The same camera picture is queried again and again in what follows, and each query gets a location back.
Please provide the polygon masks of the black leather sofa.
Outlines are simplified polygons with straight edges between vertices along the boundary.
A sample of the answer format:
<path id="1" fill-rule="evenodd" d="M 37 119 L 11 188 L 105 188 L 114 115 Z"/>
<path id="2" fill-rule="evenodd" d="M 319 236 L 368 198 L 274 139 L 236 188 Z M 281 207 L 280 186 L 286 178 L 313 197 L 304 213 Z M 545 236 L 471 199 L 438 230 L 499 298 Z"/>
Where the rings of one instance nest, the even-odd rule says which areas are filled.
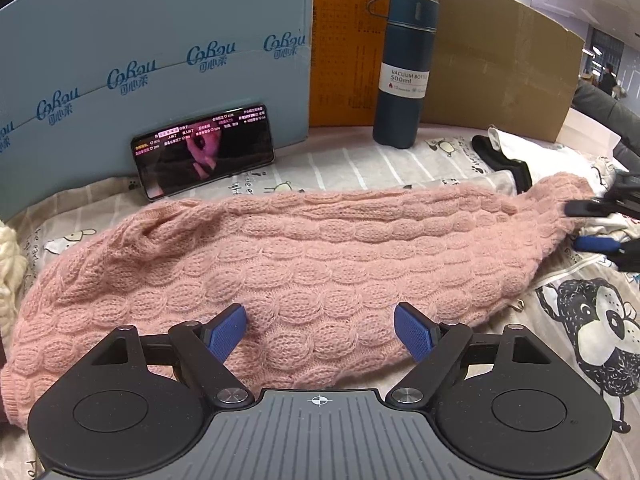
<path id="1" fill-rule="evenodd" d="M 614 158 L 631 172 L 639 171 L 639 116 L 590 82 L 578 80 L 572 107 L 620 136 Z"/>

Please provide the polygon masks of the patterned bed sheet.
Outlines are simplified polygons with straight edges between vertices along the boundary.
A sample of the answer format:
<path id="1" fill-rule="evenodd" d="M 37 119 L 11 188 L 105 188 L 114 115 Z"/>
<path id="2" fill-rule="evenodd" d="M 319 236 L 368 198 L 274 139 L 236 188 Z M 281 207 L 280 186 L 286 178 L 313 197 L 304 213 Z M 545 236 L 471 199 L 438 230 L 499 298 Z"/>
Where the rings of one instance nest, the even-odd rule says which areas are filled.
<path id="1" fill-rule="evenodd" d="M 503 194 L 515 190 L 512 176 L 491 170 L 472 149 L 472 133 L 423 130 L 401 151 L 375 144 L 360 129 L 313 134 L 277 152 L 273 165 L 196 188 L 203 200 L 231 195 L 432 188 L 465 180 Z M 10 221 L 26 257 L 23 287 L 67 249 L 143 208 L 136 179 L 109 178 L 59 192 Z M 510 323 L 529 327 L 578 372 L 597 367 L 590 384 L 613 416 L 614 434 L 599 469 L 609 479 L 639 474 L 639 278 L 622 273 L 607 258 L 562 244 L 540 267 L 532 287 L 495 314 L 484 331 Z"/>

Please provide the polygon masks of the orange board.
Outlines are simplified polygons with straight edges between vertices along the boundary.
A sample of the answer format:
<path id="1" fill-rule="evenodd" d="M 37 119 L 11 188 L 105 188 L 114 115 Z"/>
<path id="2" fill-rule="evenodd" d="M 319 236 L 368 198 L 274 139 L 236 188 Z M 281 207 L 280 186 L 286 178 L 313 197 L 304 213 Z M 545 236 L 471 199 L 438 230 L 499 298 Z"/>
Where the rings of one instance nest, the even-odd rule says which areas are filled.
<path id="1" fill-rule="evenodd" d="M 314 0 L 312 128 L 373 124 L 387 11 L 387 0 Z"/>

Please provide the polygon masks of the large blue front carton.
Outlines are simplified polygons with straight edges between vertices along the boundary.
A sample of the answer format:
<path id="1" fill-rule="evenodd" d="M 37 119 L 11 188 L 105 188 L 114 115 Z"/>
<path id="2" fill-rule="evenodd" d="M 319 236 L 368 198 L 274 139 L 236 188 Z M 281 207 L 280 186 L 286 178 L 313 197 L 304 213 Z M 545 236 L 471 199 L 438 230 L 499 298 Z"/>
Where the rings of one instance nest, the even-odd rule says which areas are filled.
<path id="1" fill-rule="evenodd" d="M 1 215 L 134 173 L 131 140 L 264 104 L 309 126 L 312 0 L 15 0 L 1 11 Z"/>

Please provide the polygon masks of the brown cardboard sheet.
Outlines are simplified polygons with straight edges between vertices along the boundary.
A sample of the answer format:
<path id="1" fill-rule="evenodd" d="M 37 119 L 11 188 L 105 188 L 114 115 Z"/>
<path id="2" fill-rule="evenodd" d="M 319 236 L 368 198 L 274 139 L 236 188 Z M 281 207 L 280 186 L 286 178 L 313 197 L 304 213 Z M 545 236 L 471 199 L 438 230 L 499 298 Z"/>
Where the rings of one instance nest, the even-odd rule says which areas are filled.
<path id="1" fill-rule="evenodd" d="M 554 142 L 584 40 L 516 0 L 439 0 L 422 122 Z"/>

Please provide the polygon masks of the smartphone with lit screen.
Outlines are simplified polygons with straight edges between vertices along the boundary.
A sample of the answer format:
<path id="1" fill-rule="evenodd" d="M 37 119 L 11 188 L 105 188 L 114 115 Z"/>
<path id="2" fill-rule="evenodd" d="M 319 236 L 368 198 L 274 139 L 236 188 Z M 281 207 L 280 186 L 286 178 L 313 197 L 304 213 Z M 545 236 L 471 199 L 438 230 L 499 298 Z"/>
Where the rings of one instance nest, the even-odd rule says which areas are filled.
<path id="1" fill-rule="evenodd" d="M 274 149 L 267 107 L 232 108 L 140 134 L 130 142 L 148 200 L 267 166 Z"/>

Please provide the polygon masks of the white black garment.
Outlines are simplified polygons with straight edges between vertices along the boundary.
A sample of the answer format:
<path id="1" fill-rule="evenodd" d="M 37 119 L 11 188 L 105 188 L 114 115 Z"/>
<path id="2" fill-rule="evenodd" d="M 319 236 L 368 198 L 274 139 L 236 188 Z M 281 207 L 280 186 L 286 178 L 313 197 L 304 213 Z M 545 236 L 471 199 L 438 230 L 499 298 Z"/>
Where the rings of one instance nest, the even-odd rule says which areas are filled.
<path id="1" fill-rule="evenodd" d="M 555 174 L 574 174 L 589 184 L 588 198 L 600 198 L 616 176 L 616 166 L 606 157 L 586 156 L 564 145 L 527 140 L 495 127 L 473 136 L 471 144 L 492 170 L 511 175 L 518 193 Z"/>

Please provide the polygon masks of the dark blue vacuum bottle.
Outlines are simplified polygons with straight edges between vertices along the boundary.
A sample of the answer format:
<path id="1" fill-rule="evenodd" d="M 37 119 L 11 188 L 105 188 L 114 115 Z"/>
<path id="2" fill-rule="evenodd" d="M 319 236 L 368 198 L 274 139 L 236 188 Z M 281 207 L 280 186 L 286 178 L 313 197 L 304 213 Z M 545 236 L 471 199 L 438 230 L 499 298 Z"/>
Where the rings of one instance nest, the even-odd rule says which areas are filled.
<path id="1" fill-rule="evenodd" d="M 406 150 L 416 142 L 438 14 L 438 0 L 388 0 L 372 130 L 378 144 Z"/>

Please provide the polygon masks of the pink knitted sweater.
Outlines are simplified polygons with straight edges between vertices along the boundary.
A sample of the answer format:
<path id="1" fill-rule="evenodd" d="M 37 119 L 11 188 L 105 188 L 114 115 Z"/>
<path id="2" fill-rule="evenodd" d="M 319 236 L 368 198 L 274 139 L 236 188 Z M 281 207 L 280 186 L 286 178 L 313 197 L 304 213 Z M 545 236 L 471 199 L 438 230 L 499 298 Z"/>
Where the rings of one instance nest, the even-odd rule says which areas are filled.
<path id="1" fill-rule="evenodd" d="M 8 421 L 113 328 L 159 334 L 242 304 L 230 370 L 250 390 L 324 388 L 405 356 L 393 310 L 475 326 L 510 304 L 579 226 L 591 194 L 555 174 L 506 196 L 471 183 L 163 200 L 67 249 L 38 275 L 1 372 Z"/>

